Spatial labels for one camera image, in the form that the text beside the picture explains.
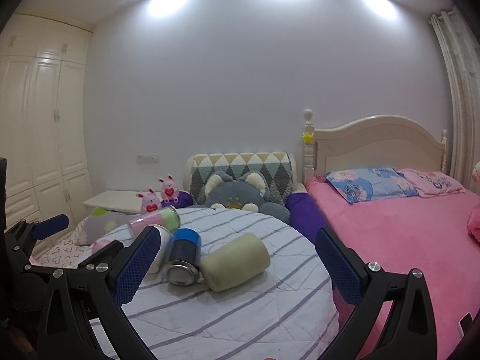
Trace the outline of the cream wardrobe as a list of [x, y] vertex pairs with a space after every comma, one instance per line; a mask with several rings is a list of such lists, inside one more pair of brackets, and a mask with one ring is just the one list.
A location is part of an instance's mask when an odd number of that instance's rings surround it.
[[7, 159], [7, 227], [69, 218], [34, 256], [69, 237], [92, 196], [84, 134], [84, 81], [91, 33], [16, 13], [1, 31], [1, 156]]

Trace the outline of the olive green plastic cup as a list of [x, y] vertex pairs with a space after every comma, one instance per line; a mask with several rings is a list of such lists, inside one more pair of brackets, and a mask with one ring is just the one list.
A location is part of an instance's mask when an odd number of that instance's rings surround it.
[[222, 292], [264, 272], [270, 266], [270, 254], [262, 240], [246, 233], [204, 257], [199, 268], [207, 286]]

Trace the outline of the cream bed headboard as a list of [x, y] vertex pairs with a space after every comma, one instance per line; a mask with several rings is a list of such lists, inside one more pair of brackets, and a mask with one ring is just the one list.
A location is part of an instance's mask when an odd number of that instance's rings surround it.
[[447, 171], [448, 131], [438, 140], [415, 121], [398, 115], [373, 115], [333, 128], [317, 128], [313, 112], [304, 110], [304, 133], [313, 133], [313, 144], [303, 142], [303, 182], [329, 172], [369, 168], [413, 168]]

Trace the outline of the white curtain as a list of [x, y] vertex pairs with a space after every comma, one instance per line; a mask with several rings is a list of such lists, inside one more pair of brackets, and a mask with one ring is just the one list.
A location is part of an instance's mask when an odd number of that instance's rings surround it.
[[457, 7], [429, 19], [439, 42], [451, 92], [453, 133], [450, 175], [475, 189], [479, 162], [479, 41]]

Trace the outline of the blue cartoon pillow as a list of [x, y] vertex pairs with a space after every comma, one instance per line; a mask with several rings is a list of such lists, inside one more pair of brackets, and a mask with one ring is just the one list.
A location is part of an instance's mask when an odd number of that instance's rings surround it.
[[326, 180], [351, 204], [418, 196], [415, 187], [393, 167], [329, 172]]

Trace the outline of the pink and green tall cup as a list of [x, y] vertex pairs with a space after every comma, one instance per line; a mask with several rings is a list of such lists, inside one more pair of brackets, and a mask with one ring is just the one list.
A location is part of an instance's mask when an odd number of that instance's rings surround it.
[[128, 222], [129, 230], [134, 236], [139, 235], [146, 226], [159, 225], [174, 233], [181, 226], [179, 213], [174, 206], [167, 206], [161, 210], [151, 211], [132, 218]]

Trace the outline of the pink pig toy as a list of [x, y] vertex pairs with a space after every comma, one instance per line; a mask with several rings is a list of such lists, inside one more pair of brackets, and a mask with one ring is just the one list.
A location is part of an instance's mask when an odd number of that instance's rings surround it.
[[159, 182], [162, 184], [160, 190], [160, 197], [165, 203], [176, 203], [180, 196], [180, 190], [178, 189], [174, 178], [171, 175], [167, 175], [165, 178], [159, 178]]
[[160, 198], [154, 189], [148, 189], [145, 193], [137, 193], [136, 196], [142, 200], [140, 207], [141, 215], [157, 211], [161, 207]]

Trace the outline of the purple bolster pillow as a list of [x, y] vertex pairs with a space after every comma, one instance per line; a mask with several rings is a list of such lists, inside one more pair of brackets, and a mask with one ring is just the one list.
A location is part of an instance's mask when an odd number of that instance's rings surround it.
[[172, 205], [168, 213], [176, 214], [177, 219], [173, 222], [178, 228], [191, 228], [199, 233], [206, 247], [221, 245], [245, 233], [253, 233], [262, 240], [282, 237], [286, 233], [289, 237], [303, 236], [312, 244], [325, 234], [334, 234], [332, 226], [308, 193], [291, 194], [284, 208], [289, 211], [286, 222], [263, 207], [229, 208], [221, 203], [183, 208]]

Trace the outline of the front pink pig toy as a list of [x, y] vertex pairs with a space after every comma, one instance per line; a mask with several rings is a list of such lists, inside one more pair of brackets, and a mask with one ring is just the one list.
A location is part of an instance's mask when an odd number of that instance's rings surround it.
[[142, 200], [140, 207], [141, 215], [157, 211], [161, 207], [160, 198], [154, 189], [148, 189], [145, 193], [137, 193], [136, 196]]

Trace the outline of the dark blue metal can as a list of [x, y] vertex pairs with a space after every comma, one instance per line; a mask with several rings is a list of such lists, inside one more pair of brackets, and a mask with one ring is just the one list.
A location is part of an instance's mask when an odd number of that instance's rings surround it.
[[199, 278], [202, 239], [191, 228], [175, 231], [170, 242], [168, 258], [163, 264], [165, 279], [177, 286], [190, 286]]

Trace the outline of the triangle pattern cushion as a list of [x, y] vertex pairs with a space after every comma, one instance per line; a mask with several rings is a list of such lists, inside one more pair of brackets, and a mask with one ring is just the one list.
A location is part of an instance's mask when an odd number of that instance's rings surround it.
[[279, 204], [285, 204], [297, 187], [295, 156], [286, 152], [195, 154], [187, 161], [187, 170], [184, 189], [194, 204], [204, 202], [204, 186], [215, 172], [225, 172], [234, 180], [259, 172], [267, 182], [270, 199]]

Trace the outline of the grey flower pillow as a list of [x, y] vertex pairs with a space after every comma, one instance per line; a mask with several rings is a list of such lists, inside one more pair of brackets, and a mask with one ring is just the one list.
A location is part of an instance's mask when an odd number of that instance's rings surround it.
[[129, 214], [97, 208], [81, 222], [77, 244], [92, 245], [106, 234], [126, 224], [131, 218]]

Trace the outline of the heart pattern bedsheet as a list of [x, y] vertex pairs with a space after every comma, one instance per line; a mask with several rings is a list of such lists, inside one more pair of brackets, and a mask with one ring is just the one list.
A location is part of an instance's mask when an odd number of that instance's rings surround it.
[[85, 217], [76, 228], [67, 236], [62, 236], [52, 248], [30, 258], [32, 265], [57, 268], [73, 268], [80, 261], [80, 256], [91, 247], [87, 244], [84, 226], [88, 217]]

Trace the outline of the pink cartoon pillow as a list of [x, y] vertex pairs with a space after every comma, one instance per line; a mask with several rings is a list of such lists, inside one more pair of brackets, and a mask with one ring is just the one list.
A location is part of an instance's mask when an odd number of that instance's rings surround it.
[[400, 170], [400, 174], [416, 189], [420, 197], [440, 197], [465, 193], [465, 187], [459, 181], [442, 172], [403, 169]]

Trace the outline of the striped white quilt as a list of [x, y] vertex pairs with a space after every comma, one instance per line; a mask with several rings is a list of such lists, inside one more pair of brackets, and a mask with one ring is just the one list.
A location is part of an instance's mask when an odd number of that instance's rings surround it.
[[209, 254], [252, 233], [271, 263], [234, 289], [178, 287], [162, 275], [145, 277], [123, 310], [158, 359], [316, 359], [338, 333], [331, 280], [313, 244], [265, 214], [184, 208], [181, 225]]

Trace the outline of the grey cat plush pillow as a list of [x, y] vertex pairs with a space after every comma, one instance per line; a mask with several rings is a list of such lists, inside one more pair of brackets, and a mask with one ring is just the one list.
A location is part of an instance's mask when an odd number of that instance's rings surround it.
[[251, 211], [290, 223], [289, 210], [271, 200], [267, 181], [259, 172], [247, 172], [238, 180], [226, 172], [213, 173], [200, 194], [199, 206]]

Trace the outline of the white nightstand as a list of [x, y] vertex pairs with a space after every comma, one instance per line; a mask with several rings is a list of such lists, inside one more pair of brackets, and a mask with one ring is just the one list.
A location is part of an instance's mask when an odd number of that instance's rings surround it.
[[134, 191], [108, 190], [84, 201], [83, 205], [133, 215], [140, 213], [142, 200]]

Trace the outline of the rear pink pig toy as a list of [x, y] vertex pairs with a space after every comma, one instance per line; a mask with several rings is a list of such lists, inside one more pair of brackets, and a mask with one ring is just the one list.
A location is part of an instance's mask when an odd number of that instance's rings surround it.
[[180, 190], [178, 189], [174, 178], [171, 175], [167, 175], [165, 178], [159, 178], [159, 182], [162, 184], [160, 190], [160, 197], [165, 203], [176, 203], [180, 196]]

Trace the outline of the pink bed blanket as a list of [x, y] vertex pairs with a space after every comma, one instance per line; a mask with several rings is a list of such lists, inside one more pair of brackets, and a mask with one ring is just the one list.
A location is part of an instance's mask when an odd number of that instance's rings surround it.
[[438, 342], [446, 359], [459, 343], [461, 318], [479, 310], [479, 243], [467, 221], [479, 195], [408, 197], [348, 203], [329, 183], [312, 179], [307, 191], [343, 244], [368, 263], [425, 275]]

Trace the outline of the white paper cup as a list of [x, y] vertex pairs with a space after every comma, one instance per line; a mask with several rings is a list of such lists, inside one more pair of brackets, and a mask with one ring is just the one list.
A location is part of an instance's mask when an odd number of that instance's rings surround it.
[[160, 272], [165, 256], [168, 252], [169, 244], [172, 239], [172, 233], [168, 231], [167, 228], [164, 228], [160, 225], [153, 225], [153, 228], [155, 228], [160, 235], [160, 248], [152, 264], [149, 267], [149, 274], [157, 274]]

